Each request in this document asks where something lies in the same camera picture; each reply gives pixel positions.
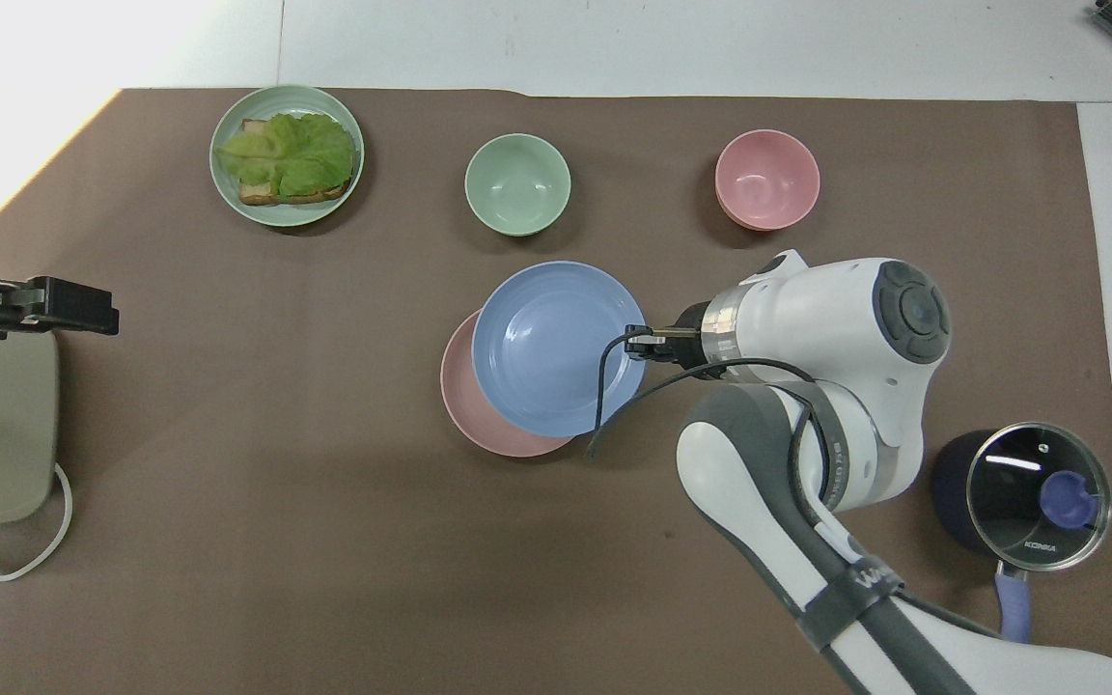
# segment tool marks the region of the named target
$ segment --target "green lettuce leaf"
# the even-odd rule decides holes
[[[349,179],[355,151],[340,123],[322,113],[278,113],[264,132],[238,132],[217,147],[230,176],[248,186],[268,181],[277,195],[309,195]]]

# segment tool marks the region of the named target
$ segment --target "pink plate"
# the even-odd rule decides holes
[[[767,231],[797,224],[813,209],[822,177],[797,138],[751,130],[728,142],[714,168],[719,206],[744,228]]]
[[[478,314],[475,311],[457,327],[440,360],[440,395],[449,417],[467,439],[504,457],[537,457],[555,451],[573,437],[532,435],[504,419],[483,396],[471,364],[471,338]]]

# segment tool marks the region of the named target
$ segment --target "blue handle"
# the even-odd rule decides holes
[[[1032,634],[1027,580],[1011,576],[999,568],[993,576],[993,586],[999,592],[999,607],[1002,608],[1002,637],[1027,644]]]

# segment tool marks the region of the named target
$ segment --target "velcro strap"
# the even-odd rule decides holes
[[[886,567],[886,563],[866,555],[848,565],[808,602],[797,625],[808,643],[822,652],[856,622],[861,613],[903,587],[904,580]]]

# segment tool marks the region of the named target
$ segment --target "white table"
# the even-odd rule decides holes
[[[0,206],[119,88],[281,82],[1076,101],[1112,373],[1112,40],[1091,26],[1090,8],[1054,0],[0,3]]]

